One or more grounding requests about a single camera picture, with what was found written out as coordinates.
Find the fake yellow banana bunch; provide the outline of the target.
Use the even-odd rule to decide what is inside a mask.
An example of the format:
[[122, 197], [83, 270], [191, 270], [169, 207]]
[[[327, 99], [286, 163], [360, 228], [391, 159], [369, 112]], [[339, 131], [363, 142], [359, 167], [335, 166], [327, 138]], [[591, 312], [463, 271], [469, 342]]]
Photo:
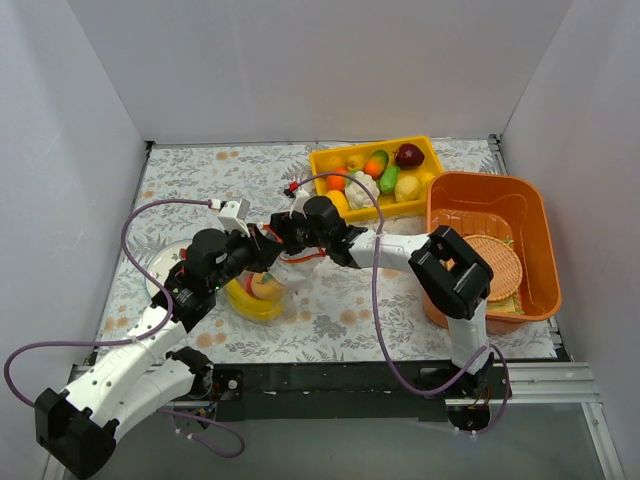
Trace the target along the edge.
[[227, 300], [231, 307], [247, 320], [264, 323], [275, 320], [283, 313], [281, 300], [263, 300], [256, 297], [251, 289], [251, 275], [240, 280], [234, 279], [226, 287]]

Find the clear zip top bag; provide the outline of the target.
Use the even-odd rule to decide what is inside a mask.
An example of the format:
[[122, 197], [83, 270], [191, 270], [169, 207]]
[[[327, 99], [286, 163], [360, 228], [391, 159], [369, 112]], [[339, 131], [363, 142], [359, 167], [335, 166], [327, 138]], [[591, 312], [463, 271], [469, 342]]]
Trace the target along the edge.
[[257, 324], [273, 324], [296, 313], [294, 295], [311, 284], [316, 267], [325, 259], [321, 247], [300, 253], [282, 252], [264, 273], [244, 271], [225, 287], [227, 302], [241, 317]]

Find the fake green cucumber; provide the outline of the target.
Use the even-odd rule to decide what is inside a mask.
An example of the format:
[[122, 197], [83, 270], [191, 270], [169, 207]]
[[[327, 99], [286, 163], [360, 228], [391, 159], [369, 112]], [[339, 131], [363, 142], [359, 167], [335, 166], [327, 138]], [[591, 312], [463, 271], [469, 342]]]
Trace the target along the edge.
[[394, 191], [395, 185], [399, 179], [400, 168], [398, 166], [389, 166], [378, 180], [379, 190], [381, 194], [390, 194]]

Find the fake red apple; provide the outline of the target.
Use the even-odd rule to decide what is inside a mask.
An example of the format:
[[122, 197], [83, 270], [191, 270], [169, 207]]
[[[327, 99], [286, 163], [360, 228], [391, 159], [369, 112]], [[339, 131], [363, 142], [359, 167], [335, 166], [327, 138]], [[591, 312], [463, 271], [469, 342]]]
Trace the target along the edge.
[[395, 152], [395, 165], [402, 170], [414, 170], [419, 168], [425, 159], [425, 154], [420, 148], [411, 143], [402, 144]]

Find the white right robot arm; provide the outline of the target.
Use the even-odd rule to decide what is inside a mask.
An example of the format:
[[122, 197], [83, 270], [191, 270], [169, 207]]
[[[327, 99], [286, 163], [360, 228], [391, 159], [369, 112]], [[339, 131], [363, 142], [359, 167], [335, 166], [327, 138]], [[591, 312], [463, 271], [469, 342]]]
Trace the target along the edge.
[[[306, 201], [301, 212], [273, 214], [269, 228], [289, 254], [319, 247], [337, 265], [372, 270], [374, 326], [382, 354], [392, 374], [409, 392], [439, 395], [451, 386], [464, 397], [475, 397], [489, 384], [487, 369], [493, 355], [486, 333], [486, 306], [493, 271], [488, 263], [451, 227], [417, 235], [383, 232], [349, 225], [326, 197]], [[384, 343], [378, 311], [378, 270], [415, 275], [424, 293], [444, 313], [451, 339], [452, 378], [431, 390], [419, 390], [399, 372]]]

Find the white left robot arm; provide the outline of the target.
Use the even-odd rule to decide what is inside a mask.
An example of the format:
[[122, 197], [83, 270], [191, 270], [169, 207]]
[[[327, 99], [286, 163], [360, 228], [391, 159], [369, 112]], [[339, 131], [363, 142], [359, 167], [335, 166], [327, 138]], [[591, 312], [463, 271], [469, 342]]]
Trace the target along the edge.
[[[95, 475], [117, 442], [169, 400], [205, 398], [213, 386], [208, 358], [185, 347], [169, 354], [215, 306], [217, 292], [245, 271], [267, 271], [283, 246], [256, 225], [248, 234], [198, 232], [168, 271], [159, 291], [131, 330], [93, 368], [64, 389], [35, 401], [36, 440], [79, 479]], [[168, 354], [167, 365], [148, 368]]]

